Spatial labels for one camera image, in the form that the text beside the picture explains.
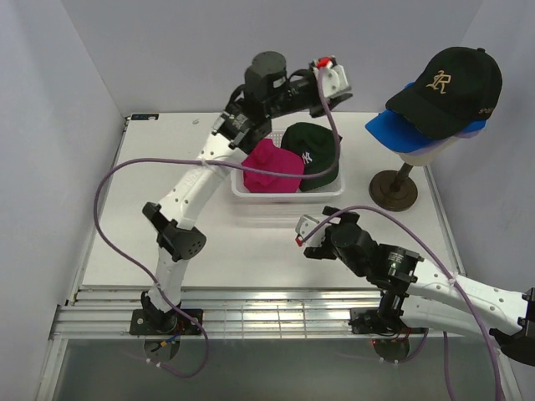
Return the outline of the purple baseball cap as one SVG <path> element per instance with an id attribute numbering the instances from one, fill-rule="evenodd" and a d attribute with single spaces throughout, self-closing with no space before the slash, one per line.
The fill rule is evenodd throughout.
<path id="1" fill-rule="evenodd" d="M 455 96 L 420 81 L 408 83 L 385 103 L 409 125 L 405 134 L 411 151 L 439 145 L 448 139 L 470 139 L 486 127 L 488 114 L 479 115 L 481 101 L 475 95 L 454 103 Z"/>

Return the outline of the black baseball cap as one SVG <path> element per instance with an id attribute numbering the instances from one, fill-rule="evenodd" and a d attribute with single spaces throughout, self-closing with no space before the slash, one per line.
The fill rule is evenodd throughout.
<path id="1" fill-rule="evenodd" d="M 487 121 L 502 92 L 502 71 L 483 48 L 450 47 L 436 54 L 420 76 L 385 108 L 433 140 Z"/>

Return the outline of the blue baseball cap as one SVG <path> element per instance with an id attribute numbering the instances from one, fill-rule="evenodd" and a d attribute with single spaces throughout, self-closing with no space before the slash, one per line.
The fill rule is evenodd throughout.
<path id="1" fill-rule="evenodd" d="M 451 137 L 470 139 L 477 136 L 486 127 L 486 123 L 486 121 L 476 121 Z M 395 153 L 409 153 L 442 141 L 423 135 L 404 117 L 389 110 L 377 114 L 364 127 L 385 148 Z"/>

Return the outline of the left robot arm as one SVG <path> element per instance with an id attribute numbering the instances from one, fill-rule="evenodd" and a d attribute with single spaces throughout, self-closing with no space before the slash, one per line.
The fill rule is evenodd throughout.
<path id="1" fill-rule="evenodd" d="M 240 165 L 272 131 L 273 119 L 308 110 L 323 116 L 351 97 L 344 67 L 333 56 L 313 60 L 307 68 L 287 72 L 287 61 L 275 51 L 256 55 L 244 81 L 212 126 L 199 155 L 171 191 L 148 202 L 143 215 L 157 233 L 157 282 L 141 295 L 148 323 L 158 333 L 177 324 L 173 310 L 181 304 L 181 284 L 188 261 L 206 244 L 195 224 L 202 209 L 234 165 Z"/>

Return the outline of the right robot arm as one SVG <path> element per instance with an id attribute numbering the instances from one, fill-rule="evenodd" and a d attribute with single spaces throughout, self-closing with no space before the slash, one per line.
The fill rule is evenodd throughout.
<path id="1" fill-rule="evenodd" d="M 324 207 L 323 221 L 303 215 L 296 242 L 308 259 L 341 261 L 381 292 L 377 310 L 354 317 L 357 333 L 429 328 L 482 334 L 510 359 L 534 364 L 534 290 L 514 292 L 450 272 L 400 246 L 379 244 L 349 209 Z"/>

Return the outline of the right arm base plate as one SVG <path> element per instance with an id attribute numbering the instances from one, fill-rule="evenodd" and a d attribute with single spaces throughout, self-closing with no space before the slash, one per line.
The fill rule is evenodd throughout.
<path id="1" fill-rule="evenodd" d="M 393 322 L 382 319 L 376 309 L 350 308 L 349 322 L 353 334 L 377 335 L 380 337 L 402 337 L 406 334 L 423 334 L 425 328 L 408 327 L 400 319 Z"/>

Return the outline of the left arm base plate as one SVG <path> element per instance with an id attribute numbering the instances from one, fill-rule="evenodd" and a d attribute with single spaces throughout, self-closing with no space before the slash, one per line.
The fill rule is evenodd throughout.
<path id="1" fill-rule="evenodd" d="M 176 311 L 166 313 L 161 321 L 154 319 L 146 310 L 135 309 L 130 320 L 129 334 L 134 336 L 198 335 L 200 328 Z"/>

